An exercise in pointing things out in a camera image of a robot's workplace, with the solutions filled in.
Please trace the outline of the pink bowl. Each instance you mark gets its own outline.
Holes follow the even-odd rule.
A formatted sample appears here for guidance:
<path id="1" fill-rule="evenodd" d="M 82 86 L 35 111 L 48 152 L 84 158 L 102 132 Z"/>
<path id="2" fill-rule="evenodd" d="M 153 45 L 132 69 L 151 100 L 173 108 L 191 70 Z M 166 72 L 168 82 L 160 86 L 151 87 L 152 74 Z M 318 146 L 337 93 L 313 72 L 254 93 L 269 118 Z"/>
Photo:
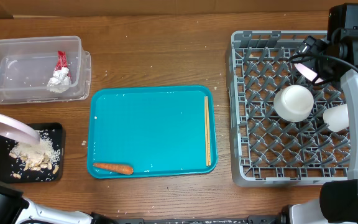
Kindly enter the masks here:
<path id="1" fill-rule="evenodd" d="M 294 66 L 308 81 L 315 84 L 320 84 L 323 82 L 323 79 L 321 79 L 316 72 L 303 65 L 302 63 L 295 63 Z"/>

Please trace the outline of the white saucer bowl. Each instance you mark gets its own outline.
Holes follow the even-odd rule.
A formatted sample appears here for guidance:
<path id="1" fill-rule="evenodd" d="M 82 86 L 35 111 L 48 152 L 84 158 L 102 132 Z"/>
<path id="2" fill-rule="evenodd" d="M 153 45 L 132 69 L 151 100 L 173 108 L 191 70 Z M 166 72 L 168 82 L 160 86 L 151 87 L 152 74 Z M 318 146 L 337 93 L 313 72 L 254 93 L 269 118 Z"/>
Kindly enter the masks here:
<path id="1" fill-rule="evenodd" d="M 314 105 L 311 92 L 300 85 L 291 85 L 280 90 L 273 100 L 276 113 L 289 122 L 305 120 Z"/>

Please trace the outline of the white cup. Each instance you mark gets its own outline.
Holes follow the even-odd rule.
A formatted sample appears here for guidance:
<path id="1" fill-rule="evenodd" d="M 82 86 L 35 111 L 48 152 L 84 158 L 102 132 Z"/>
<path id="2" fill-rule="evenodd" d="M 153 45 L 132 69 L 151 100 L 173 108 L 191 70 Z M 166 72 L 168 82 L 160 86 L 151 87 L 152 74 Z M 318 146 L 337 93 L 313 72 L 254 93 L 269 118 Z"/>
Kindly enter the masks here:
<path id="1" fill-rule="evenodd" d="M 332 132 L 338 132 L 349 127 L 347 105 L 339 105 L 326 109 L 323 113 L 323 121 Z"/>

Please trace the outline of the white tissue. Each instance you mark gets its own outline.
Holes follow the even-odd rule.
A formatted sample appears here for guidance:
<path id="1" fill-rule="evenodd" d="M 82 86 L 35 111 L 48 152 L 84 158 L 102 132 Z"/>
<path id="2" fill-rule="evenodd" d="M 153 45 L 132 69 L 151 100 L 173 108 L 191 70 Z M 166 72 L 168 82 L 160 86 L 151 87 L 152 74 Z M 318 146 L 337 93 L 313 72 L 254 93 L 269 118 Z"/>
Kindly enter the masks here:
<path id="1" fill-rule="evenodd" d="M 69 69 L 63 67 L 53 72 L 52 78 L 47 83 L 48 90 L 54 93 L 63 93 L 69 89 L 71 78 L 69 77 Z"/>

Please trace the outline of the red snack wrapper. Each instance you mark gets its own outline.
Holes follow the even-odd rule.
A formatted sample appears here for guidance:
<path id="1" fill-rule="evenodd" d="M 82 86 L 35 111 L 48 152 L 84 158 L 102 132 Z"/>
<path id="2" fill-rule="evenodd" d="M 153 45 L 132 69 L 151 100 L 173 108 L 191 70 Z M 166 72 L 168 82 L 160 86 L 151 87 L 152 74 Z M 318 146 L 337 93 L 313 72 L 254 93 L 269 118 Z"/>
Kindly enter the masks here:
<path id="1" fill-rule="evenodd" d="M 65 52 L 58 51 L 58 62 L 55 66 L 55 70 L 61 70 L 62 68 L 67 68 L 67 56 Z"/>

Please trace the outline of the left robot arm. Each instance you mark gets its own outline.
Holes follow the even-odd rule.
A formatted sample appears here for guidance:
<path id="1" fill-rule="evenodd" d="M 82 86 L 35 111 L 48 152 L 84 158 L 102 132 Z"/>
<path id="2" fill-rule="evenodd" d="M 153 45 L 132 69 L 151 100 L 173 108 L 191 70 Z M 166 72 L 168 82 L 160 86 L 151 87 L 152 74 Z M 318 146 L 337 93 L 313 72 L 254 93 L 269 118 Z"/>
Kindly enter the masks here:
<path id="1" fill-rule="evenodd" d="M 25 143 L 38 144 L 40 137 L 28 125 L 0 114 L 0 135 Z M 41 205 L 25 198 L 7 184 L 0 182 L 0 223 L 63 223 L 63 224 L 96 224 L 117 223 L 117 220 L 97 213 L 80 211 L 64 212 Z"/>

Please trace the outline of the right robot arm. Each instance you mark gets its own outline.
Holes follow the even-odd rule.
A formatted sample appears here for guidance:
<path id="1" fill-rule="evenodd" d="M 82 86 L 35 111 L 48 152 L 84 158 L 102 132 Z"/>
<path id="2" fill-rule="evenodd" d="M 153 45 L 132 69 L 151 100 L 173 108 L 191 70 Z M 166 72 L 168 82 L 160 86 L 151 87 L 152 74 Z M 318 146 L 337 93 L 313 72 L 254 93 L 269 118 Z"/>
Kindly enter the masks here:
<path id="1" fill-rule="evenodd" d="M 344 92 L 351 155 L 347 180 L 326 182 L 319 198 L 283 212 L 282 223 L 358 223 L 358 3 L 332 7 L 327 40 L 307 37 L 288 61 L 312 85 Z"/>

